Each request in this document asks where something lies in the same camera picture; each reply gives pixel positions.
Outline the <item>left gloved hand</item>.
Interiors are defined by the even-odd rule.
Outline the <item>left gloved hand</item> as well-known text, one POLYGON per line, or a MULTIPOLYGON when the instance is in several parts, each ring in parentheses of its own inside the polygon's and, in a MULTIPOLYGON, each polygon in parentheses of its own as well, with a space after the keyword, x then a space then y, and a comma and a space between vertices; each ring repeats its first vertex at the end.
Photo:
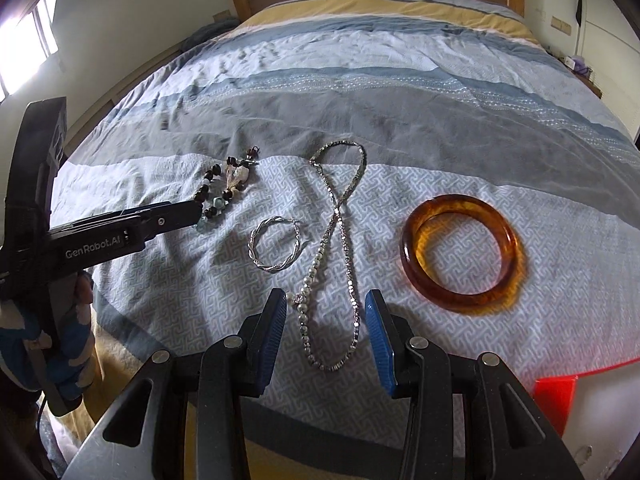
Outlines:
POLYGON ((47 380, 62 398, 81 397, 96 374, 92 330, 93 281, 76 274, 74 291, 55 330, 44 330, 36 318, 11 300, 1 303, 1 377, 18 391, 41 389, 30 350, 44 354, 47 380))

